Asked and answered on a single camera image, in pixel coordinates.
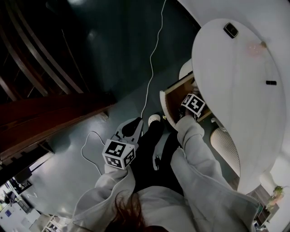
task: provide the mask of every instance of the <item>drawer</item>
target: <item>drawer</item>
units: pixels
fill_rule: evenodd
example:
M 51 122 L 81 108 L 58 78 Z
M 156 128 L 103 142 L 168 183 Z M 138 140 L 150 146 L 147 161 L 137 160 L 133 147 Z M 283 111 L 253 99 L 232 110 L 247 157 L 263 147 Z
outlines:
M 176 123 L 179 120 L 179 108 L 180 104 L 183 102 L 185 97 L 193 91 L 192 83 L 194 82 L 193 73 L 189 73 L 187 76 L 183 77 L 165 91 L 160 91 L 160 102 L 168 122 L 173 128 L 175 128 Z M 198 122 L 205 119 L 211 114 L 211 111 L 205 105 L 203 108 Z

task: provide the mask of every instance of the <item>desk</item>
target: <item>desk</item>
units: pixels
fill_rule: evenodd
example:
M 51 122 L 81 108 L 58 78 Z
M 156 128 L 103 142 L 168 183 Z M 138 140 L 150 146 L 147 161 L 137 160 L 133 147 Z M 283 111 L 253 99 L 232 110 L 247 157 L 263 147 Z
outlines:
M 228 22 L 239 31 L 234 39 L 223 31 Z M 285 131 L 285 97 L 275 63 L 267 49 L 249 54 L 249 44 L 260 42 L 244 25 L 215 19 L 200 29 L 192 50 L 200 92 L 236 146 L 242 193 L 260 185 L 259 177 L 274 164 Z M 266 85 L 266 80 L 277 85 Z

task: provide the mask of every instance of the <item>fiducial marker cube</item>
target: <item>fiducial marker cube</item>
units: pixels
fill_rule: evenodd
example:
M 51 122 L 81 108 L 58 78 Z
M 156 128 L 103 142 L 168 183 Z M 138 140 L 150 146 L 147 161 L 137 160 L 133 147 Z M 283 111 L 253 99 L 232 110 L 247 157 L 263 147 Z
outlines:
M 205 102 L 193 93 L 189 93 L 184 101 L 181 103 L 182 106 L 188 108 L 191 112 L 200 116 L 201 111 L 205 106 Z
M 107 140 L 102 155 L 109 166 L 126 169 L 136 157 L 135 146 L 114 140 Z

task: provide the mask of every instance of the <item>gray floor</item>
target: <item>gray floor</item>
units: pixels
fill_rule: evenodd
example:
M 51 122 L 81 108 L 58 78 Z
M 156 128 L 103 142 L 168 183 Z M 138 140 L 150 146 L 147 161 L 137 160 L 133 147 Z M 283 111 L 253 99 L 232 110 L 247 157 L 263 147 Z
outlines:
M 38 197 L 30 197 L 29 201 L 37 210 L 64 217 L 71 217 L 79 197 L 99 178 L 96 168 L 80 154 L 89 131 L 98 132 L 105 141 L 120 123 L 140 116 L 151 77 L 149 56 L 157 39 L 163 1 L 87 0 L 78 3 L 71 7 L 87 31 L 87 38 L 80 45 L 82 58 L 78 60 L 84 62 L 86 78 L 92 78 L 95 84 L 90 88 L 111 90 L 118 103 L 108 111 L 107 121 L 94 116 L 54 136 L 50 144 L 55 156 L 30 178 L 33 187 L 23 195 L 35 192 Z M 143 116 L 145 122 L 151 114 L 162 111 L 159 91 L 178 80 L 181 66 L 191 57 L 196 33 L 174 1 L 168 0 L 164 9 L 164 27 L 152 58 L 155 76 Z M 207 135 L 211 134 L 213 125 L 203 122 L 203 126 Z M 161 153 L 166 136 L 167 130 L 158 144 L 157 154 Z M 83 150 L 87 158 L 98 163 L 101 172 L 104 165 L 102 148 L 98 137 L 91 134 Z M 223 174 L 230 179 L 230 168 L 225 164 L 222 168 Z

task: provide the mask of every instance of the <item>shoe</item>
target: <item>shoe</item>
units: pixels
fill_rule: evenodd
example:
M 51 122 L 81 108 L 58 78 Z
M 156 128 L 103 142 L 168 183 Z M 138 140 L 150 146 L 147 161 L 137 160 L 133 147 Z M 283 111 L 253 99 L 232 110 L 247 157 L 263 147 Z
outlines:
M 153 121 L 161 121 L 161 118 L 158 114 L 153 114 L 148 119 L 148 126 L 150 126 L 151 122 Z

